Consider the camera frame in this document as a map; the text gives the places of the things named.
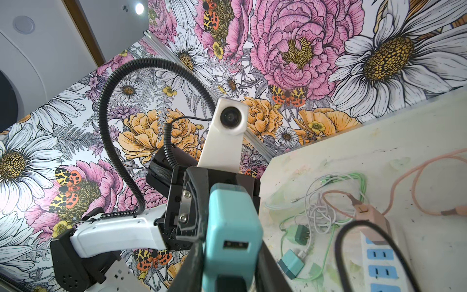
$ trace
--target pink peony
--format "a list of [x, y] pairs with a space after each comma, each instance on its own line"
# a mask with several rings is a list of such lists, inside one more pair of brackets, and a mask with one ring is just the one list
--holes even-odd
[[307, 98], [330, 95], [334, 62], [361, 32], [362, 0], [258, 0], [251, 18], [251, 63], [269, 85], [307, 87]]
[[141, 46], [143, 46], [146, 49], [146, 51], [149, 54], [157, 55], [157, 52], [147, 42], [145, 42], [143, 39], [139, 40], [138, 42], [140, 43]]
[[39, 238], [47, 240], [52, 237], [53, 228], [59, 221], [72, 223], [72, 218], [80, 220], [89, 211], [102, 207], [106, 213], [112, 212], [117, 201], [117, 194], [123, 188], [121, 177], [111, 167], [110, 163], [99, 159], [98, 163], [77, 160], [76, 166], [64, 165], [68, 171], [78, 171], [82, 181], [78, 184], [79, 201], [65, 212], [50, 212], [52, 200], [60, 193], [60, 185], [53, 180], [51, 189], [44, 189], [45, 196], [35, 199], [35, 205], [27, 210], [24, 217], [27, 224], [34, 228], [34, 233], [42, 231]]
[[112, 71], [115, 71], [124, 63], [130, 62], [132, 60], [134, 60], [133, 55], [130, 52], [128, 52], [128, 50], [124, 50], [120, 54], [113, 57], [110, 61], [97, 68], [97, 71], [98, 73], [104, 72], [108, 67], [111, 67]]
[[208, 54], [215, 55], [219, 59], [228, 60], [231, 64], [238, 61], [243, 56], [243, 45], [248, 37], [248, 16], [253, 7], [253, 0], [213, 0], [218, 6], [226, 6], [223, 9], [215, 8], [213, 11], [217, 13], [219, 18], [227, 17], [222, 11], [229, 11], [229, 15], [233, 19], [228, 22], [228, 28], [219, 27], [216, 33], [205, 31], [203, 0], [198, 0], [198, 5], [195, 6], [198, 15], [195, 17], [195, 33], [204, 48], [208, 48]]
[[175, 30], [177, 21], [173, 11], [167, 11], [164, 0], [148, 0], [148, 9], [149, 30], [152, 34], [163, 44], [167, 44], [167, 40], [174, 42], [174, 36], [177, 35]]
[[[146, 208], [152, 208], [167, 203], [167, 198], [162, 196], [161, 193], [148, 185], [145, 177], [137, 178], [134, 180], [134, 182], [140, 188], [141, 193], [144, 196], [144, 200], [146, 201]], [[126, 211], [135, 209], [136, 205], [136, 197], [127, 186], [123, 191], [123, 194], [118, 197], [117, 208], [119, 211]]]

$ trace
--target white daisy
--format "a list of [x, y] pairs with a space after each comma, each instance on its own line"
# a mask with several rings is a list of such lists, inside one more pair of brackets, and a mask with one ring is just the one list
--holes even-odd
[[219, 89], [221, 91], [224, 90], [223, 93], [227, 94], [229, 97], [232, 98], [239, 97], [239, 84], [235, 81], [235, 78], [228, 70], [226, 70], [224, 75], [222, 76], [221, 82], [222, 88]]
[[43, 188], [53, 186], [55, 169], [61, 165], [62, 152], [52, 150], [57, 138], [33, 135], [30, 124], [16, 123], [8, 139], [0, 141], [0, 211], [11, 213], [14, 207], [25, 211], [32, 204], [32, 196], [42, 198]]
[[121, 103], [131, 104], [142, 98], [144, 89], [137, 82], [125, 78], [117, 85], [113, 94]]
[[289, 127], [280, 126], [276, 131], [276, 139], [281, 145], [290, 149], [300, 145], [297, 134]]
[[373, 39], [355, 36], [345, 42], [349, 55], [329, 81], [342, 82], [332, 97], [337, 110], [350, 116], [376, 117], [445, 93], [467, 80], [467, 26], [416, 41], [467, 12], [465, 0], [430, 0], [407, 19], [408, 0], [389, 0], [387, 14]]
[[[190, 70], [204, 85], [212, 83], [212, 70], [206, 64], [209, 61], [203, 45], [198, 42], [195, 33], [189, 29], [185, 35], [178, 33], [174, 43], [169, 41], [169, 46], [177, 58]], [[181, 89], [185, 95], [196, 93], [196, 89], [180, 75], [167, 71], [157, 70], [160, 77], [172, 90]]]
[[53, 133], [54, 125], [68, 127], [71, 119], [80, 117], [80, 111], [86, 109], [84, 105], [76, 102], [85, 98], [84, 93], [79, 93], [84, 87], [85, 85], [79, 82], [75, 83], [33, 111], [30, 117], [28, 115], [26, 123], [31, 124], [35, 132], [39, 126], [50, 133]]
[[184, 29], [193, 28], [195, 26], [195, 17], [198, 15], [195, 5], [198, 5], [198, 0], [165, 0], [167, 11], [173, 11], [177, 24]]
[[26, 224], [18, 213], [4, 215], [0, 218], [0, 272], [13, 280], [26, 280], [26, 271], [34, 267], [34, 262], [26, 260], [26, 254], [33, 250], [25, 240], [32, 235], [34, 229]]

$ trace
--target floral wallpaper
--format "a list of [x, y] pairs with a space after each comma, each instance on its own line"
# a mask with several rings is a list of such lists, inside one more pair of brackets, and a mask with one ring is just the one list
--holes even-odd
[[[249, 105], [248, 129], [273, 152], [356, 127], [467, 81], [466, 0], [149, 0], [149, 30], [216, 95]], [[110, 164], [97, 127], [108, 77], [157, 56], [144, 39], [0, 134], [0, 272], [35, 292], [62, 291], [50, 241], [89, 211], [136, 199]], [[165, 121], [207, 117], [172, 72], [133, 72], [109, 105], [111, 139], [148, 207], [167, 200], [145, 180]], [[199, 159], [208, 122], [177, 120], [172, 142]], [[240, 172], [266, 160], [246, 140]], [[165, 291], [187, 251], [125, 250], [153, 291]], [[152, 259], [148, 264], [141, 258]]]

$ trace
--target white cable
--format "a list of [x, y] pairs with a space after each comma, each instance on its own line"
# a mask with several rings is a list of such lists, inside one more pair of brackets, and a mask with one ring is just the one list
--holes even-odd
[[[328, 179], [326, 181], [326, 183], [323, 183], [323, 178], [329, 178], [331, 177], [331, 179]], [[333, 224], [338, 224], [338, 225], [344, 225], [344, 224], [347, 224], [349, 223], [350, 221], [352, 221], [352, 219], [348, 219], [344, 222], [339, 222], [337, 220], [337, 214], [336, 214], [336, 211], [331, 208], [329, 205], [327, 205], [324, 200], [322, 200], [322, 197], [323, 197], [323, 192], [320, 191], [320, 189], [322, 187], [324, 187], [325, 185], [327, 185], [329, 182], [331, 181], [334, 181], [334, 179], [338, 179], [340, 181], [343, 181], [343, 182], [346, 182], [347, 184], [350, 184], [351, 188], [354, 189], [354, 191], [351, 192], [351, 194], [353, 195], [354, 193], [357, 193], [359, 195], [361, 195], [365, 201], [368, 201], [368, 199], [365, 197], [365, 195], [360, 191], [360, 186], [358, 184], [356, 184], [356, 181], [353, 177], [345, 174], [345, 173], [339, 173], [339, 172], [333, 172], [333, 173], [329, 173], [329, 174], [326, 174], [326, 175], [323, 175], [319, 178], [317, 178], [316, 180], [314, 180], [310, 186], [308, 187], [308, 190], [307, 192], [305, 193], [305, 196], [304, 197], [301, 197], [301, 198], [298, 198], [298, 199], [295, 199], [292, 201], [292, 204], [296, 204], [299, 200], [301, 199], [305, 199], [305, 202], [304, 202], [304, 207], [305, 207], [305, 216], [307, 218], [307, 221], [308, 221], [308, 229], [310, 231], [310, 239], [308, 241], [308, 244], [306, 245], [305, 249], [303, 251], [301, 251], [299, 253], [299, 255], [301, 255], [301, 257], [304, 257], [306, 256], [306, 254], [308, 254], [310, 248], [311, 248], [311, 244], [314, 242], [314, 238], [312, 237], [312, 226], [314, 228], [314, 230], [316, 231], [317, 234], [326, 234], [328, 233], [330, 230], [331, 230], [331, 227]], [[318, 188], [316, 188], [315, 190], [313, 190], [312, 192], [310, 192], [310, 189], [311, 187], [317, 182], [317, 181], [321, 181], [322, 185]], [[313, 203], [311, 201], [313, 195], [317, 194], [318, 195], [318, 198], [316, 199], [316, 202]], [[296, 221], [296, 218], [298, 216], [301, 216], [301, 215], [297, 215], [295, 216], [294, 218], [294, 221], [295, 223], [297, 223]]]

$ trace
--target white table surface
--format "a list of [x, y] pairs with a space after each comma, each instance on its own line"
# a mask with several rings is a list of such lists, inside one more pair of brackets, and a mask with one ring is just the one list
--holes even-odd
[[[467, 92], [458, 89], [410, 111], [364, 125], [338, 136], [275, 157], [261, 178], [260, 219], [264, 240], [276, 259], [280, 258], [279, 222], [301, 212], [270, 211], [264, 202], [274, 192], [287, 200], [301, 197], [310, 183], [330, 172], [358, 171], [368, 179], [367, 197], [379, 210], [386, 209], [393, 182], [407, 170], [424, 161], [467, 148]], [[415, 174], [396, 189], [393, 208], [387, 218], [405, 234], [411, 264], [424, 292], [466, 291], [467, 218], [431, 216], [413, 204], [410, 187]], [[467, 165], [444, 159], [428, 166], [417, 186], [419, 203], [430, 210], [447, 210], [467, 205]], [[342, 201], [342, 206], [350, 203]], [[313, 262], [321, 266], [329, 235], [316, 237], [313, 253], [307, 257], [300, 276]], [[284, 253], [299, 246], [284, 241]], [[351, 277], [355, 291], [363, 291], [360, 239], [349, 234], [345, 245], [346, 262], [352, 261]], [[295, 291], [342, 291], [335, 266], [333, 246], [321, 287], [290, 281]]]

